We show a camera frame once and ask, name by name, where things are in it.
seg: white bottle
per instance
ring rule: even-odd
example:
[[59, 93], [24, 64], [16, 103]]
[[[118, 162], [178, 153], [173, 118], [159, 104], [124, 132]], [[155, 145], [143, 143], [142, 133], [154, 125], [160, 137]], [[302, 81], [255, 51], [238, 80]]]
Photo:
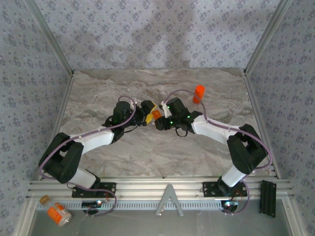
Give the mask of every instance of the white bottle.
[[59, 226], [68, 223], [72, 217], [60, 203], [55, 203], [47, 195], [43, 196], [39, 202], [44, 206], [49, 217]]

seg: wallpaper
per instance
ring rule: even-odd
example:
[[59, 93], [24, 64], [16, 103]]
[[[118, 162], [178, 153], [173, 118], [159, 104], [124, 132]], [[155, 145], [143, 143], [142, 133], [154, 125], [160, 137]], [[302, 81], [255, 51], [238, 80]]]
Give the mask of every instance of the wallpaper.
[[240, 67], [279, 0], [38, 0], [74, 70]]
[[0, 235], [11, 235], [68, 76], [22, 0], [0, 1]]
[[293, 0], [250, 75], [283, 178], [315, 235], [315, 2]]

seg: orange cylinder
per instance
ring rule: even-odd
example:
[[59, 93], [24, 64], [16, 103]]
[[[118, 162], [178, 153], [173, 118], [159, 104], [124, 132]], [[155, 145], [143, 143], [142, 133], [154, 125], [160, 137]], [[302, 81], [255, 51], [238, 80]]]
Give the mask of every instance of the orange cylinder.
[[152, 112], [152, 115], [154, 117], [155, 120], [157, 120], [158, 118], [160, 118], [162, 115], [161, 115], [161, 112], [159, 112], [159, 110], [155, 110]]
[[196, 98], [196, 96], [199, 97], [200, 100], [202, 100], [204, 93], [205, 93], [205, 87], [203, 87], [202, 85], [198, 85], [195, 88], [195, 96], [193, 97], [192, 101], [197, 104], [200, 103], [200, 101], [198, 100], [198, 98]]

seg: gray marble tabletop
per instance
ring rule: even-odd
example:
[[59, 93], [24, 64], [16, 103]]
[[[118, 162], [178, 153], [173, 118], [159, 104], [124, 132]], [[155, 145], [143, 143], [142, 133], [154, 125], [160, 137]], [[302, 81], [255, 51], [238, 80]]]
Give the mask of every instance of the gray marble tabletop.
[[[239, 69], [183, 69], [76, 71], [61, 132], [77, 134], [98, 128], [112, 115], [120, 95], [159, 103], [176, 89], [194, 91], [198, 84], [206, 88], [203, 102], [208, 117], [232, 125], [248, 123], [258, 131]], [[191, 95], [176, 95], [190, 111], [202, 111]], [[84, 154], [80, 163], [100, 177], [220, 176], [231, 164], [227, 146], [191, 133], [180, 138], [175, 130], [156, 130], [154, 123]], [[260, 174], [268, 175], [270, 170]]]

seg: patterned wallpaper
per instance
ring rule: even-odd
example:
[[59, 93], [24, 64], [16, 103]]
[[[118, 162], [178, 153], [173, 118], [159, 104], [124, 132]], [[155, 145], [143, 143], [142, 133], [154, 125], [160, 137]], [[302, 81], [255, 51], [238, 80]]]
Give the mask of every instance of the patterned wallpaper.
[[0, 235], [11, 235], [68, 76], [22, 0], [0, 1]]
[[283, 178], [315, 235], [315, 2], [293, 0], [250, 75]]
[[279, 0], [38, 0], [75, 70], [240, 67]]

